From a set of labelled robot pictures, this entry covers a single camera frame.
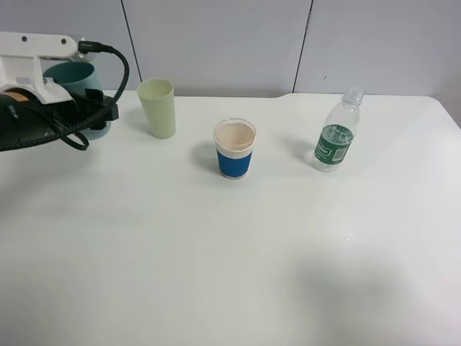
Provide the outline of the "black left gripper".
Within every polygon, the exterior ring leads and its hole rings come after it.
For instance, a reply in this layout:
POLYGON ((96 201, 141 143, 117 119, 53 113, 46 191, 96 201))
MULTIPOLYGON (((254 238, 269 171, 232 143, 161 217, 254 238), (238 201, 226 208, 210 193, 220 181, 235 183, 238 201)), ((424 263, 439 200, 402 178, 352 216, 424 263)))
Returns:
POLYGON ((84 123, 84 130, 103 130, 109 122, 119 119, 118 106, 102 90, 86 89, 85 95, 71 92, 72 101, 44 105, 35 95, 23 93, 21 101, 21 140, 28 141, 58 130, 84 123))

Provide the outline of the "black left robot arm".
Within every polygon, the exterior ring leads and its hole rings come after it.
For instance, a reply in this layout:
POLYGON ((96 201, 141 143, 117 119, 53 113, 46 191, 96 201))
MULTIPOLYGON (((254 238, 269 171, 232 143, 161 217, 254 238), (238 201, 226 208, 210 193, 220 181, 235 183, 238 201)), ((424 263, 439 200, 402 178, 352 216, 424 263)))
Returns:
POLYGON ((87 121, 112 101, 98 89, 84 94, 70 93, 71 99, 45 105, 33 93, 20 88, 1 93, 1 145, 62 133, 87 121))

